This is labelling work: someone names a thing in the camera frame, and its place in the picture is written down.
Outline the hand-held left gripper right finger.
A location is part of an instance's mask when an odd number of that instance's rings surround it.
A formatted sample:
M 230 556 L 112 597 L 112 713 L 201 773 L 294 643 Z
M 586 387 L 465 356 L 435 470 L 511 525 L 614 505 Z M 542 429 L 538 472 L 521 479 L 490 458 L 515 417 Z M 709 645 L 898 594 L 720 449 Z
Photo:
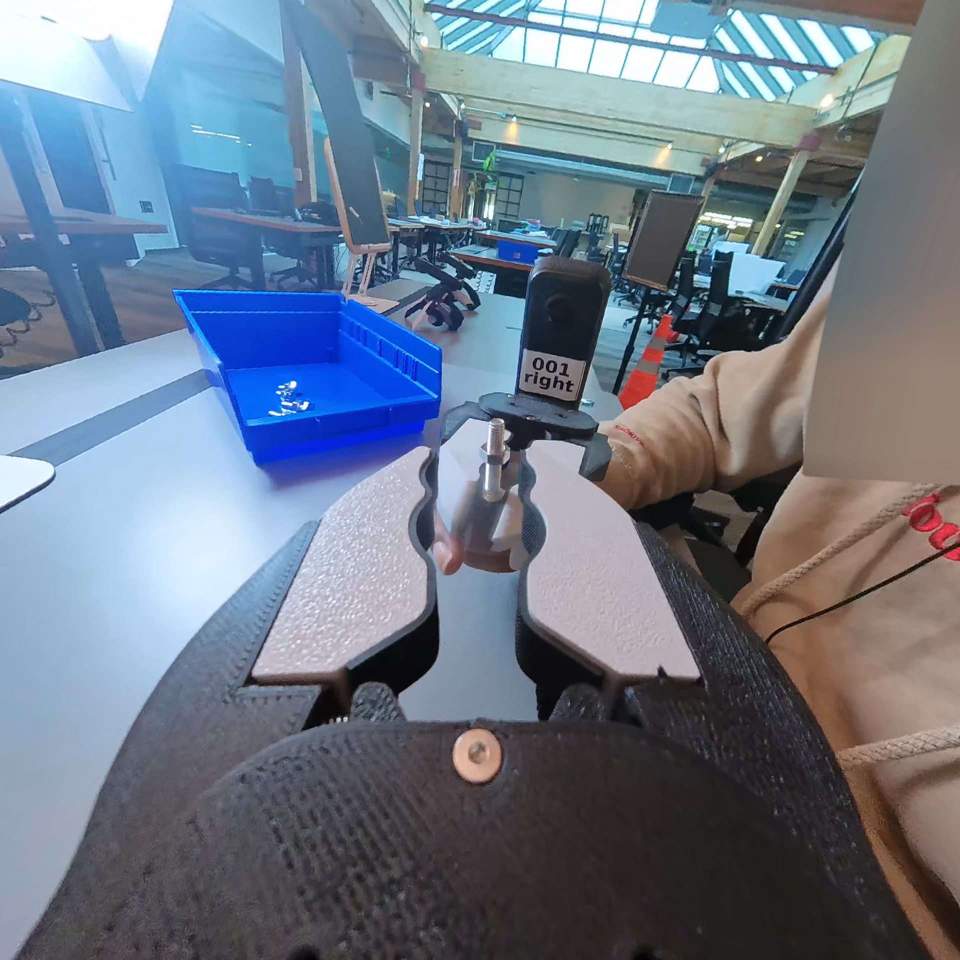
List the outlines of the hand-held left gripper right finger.
M 646 681 L 702 679 L 638 526 L 580 473 L 582 460 L 577 446 L 529 446 L 521 458 L 518 663 L 540 710 L 578 684 L 610 705 Z

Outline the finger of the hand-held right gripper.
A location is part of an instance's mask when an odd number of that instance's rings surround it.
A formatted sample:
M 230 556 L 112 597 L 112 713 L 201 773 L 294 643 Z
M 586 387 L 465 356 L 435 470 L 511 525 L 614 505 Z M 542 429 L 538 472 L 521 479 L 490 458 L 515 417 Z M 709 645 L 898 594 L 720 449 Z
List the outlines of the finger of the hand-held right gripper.
M 510 573 L 526 560 L 519 463 L 502 467 L 502 496 L 493 501 L 484 495 L 485 471 L 478 453 L 438 453 L 433 559 L 441 574 L 462 567 Z

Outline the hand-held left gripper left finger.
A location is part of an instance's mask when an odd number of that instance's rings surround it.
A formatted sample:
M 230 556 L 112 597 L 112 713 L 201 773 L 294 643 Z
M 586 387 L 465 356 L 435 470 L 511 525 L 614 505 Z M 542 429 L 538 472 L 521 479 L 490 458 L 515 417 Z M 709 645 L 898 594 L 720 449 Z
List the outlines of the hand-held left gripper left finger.
M 440 649 L 437 452 L 417 446 L 322 516 L 250 672 L 262 688 L 320 687 L 346 706 L 367 682 L 400 694 Z

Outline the person's right forearm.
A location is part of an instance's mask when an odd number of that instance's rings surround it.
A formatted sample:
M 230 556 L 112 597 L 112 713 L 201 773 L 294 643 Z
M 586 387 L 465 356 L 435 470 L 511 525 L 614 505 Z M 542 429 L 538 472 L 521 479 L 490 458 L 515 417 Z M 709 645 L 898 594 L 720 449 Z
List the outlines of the person's right forearm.
M 722 353 L 600 424 L 610 462 L 598 487 L 626 510 L 727 493 L 801 462 L 833 284 L 782 342 Z

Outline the orange traffic cone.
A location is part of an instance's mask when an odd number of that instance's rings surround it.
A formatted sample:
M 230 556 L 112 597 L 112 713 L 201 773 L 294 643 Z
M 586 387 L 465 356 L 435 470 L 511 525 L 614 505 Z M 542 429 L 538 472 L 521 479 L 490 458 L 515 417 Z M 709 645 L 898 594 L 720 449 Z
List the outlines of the orange traffic cone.
M 624 410 L 645 401 L 657 389 L 674 320 L 674 316 L 667 313 L 660 317 L 654 335 L 644 347 L 626 384 L 618 393 L 618 400 Z

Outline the black office chair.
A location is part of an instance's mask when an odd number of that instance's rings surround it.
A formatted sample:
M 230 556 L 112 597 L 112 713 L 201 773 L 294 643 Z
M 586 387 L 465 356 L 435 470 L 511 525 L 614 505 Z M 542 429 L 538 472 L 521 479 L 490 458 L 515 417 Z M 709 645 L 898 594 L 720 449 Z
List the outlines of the black office chair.
M 750 516 L 750 523 L 739 535 L 733 548 L 727 545 L 724 538 L 733 522 L 732 518 L 699 506 L 694 493 L 682 493 L 632 510 L 630 516 L 635 522 L 650 526 L 664 540 L 668 539 L 669 531 L 677 529 L 677 543 L 688 550 L 690 563 L 716 594 L 731 603 L 749 583 L 749 567 L 761 534 L 799 469 L 798 465 L 786 467 L 738 486 L 729 494 L 737 510 Z

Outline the black panel on tripod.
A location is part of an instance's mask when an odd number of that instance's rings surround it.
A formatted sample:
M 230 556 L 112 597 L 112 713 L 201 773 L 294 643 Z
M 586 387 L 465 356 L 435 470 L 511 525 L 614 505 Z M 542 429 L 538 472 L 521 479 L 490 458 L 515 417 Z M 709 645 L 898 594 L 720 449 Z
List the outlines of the black panel on tripod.
M 701 195 L 667 191 L 652 191 L 646 200 L 621 270 L 621 278 L 636 286 L 640 299 L 630 339 L 614 380 L 616 394 L 620 392 L 632 360 L 649 296 L 654 291 L 669 290 L 703 203 Z

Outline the wooden poster stand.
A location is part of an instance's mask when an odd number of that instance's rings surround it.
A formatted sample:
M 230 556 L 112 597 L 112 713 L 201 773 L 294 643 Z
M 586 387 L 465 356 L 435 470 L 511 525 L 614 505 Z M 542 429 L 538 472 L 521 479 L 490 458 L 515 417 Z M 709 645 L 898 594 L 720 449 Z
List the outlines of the wooden poster stand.
M 347 51 L 317 15 L 284 1 L 294 39 L 327 127 L 323 142 L 333 205 L 349 258 L 342 296 L 379 313 L 398 302 L 369 291 L 377 257 L 393 244 L 385 214 L 374 145 L 359 103 Z

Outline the person's torso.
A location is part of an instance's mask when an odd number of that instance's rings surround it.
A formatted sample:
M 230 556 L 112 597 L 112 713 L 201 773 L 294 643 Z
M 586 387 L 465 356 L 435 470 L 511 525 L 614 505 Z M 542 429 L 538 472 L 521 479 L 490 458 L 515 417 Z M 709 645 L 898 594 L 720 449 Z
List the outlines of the person's torso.
M 958 486 L 818 479 L 777 502 L 734 606 L 809 704 L 921 942 L 958 958 Z

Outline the white document stand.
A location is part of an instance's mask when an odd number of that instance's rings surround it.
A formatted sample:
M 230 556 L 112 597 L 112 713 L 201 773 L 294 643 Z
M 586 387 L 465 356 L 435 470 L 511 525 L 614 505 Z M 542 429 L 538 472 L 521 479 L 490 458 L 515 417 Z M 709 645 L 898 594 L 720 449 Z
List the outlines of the white document stand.
M 53 463 L 17 455 L 2 455 L 1 512 L 43 490 L 56 477 Z

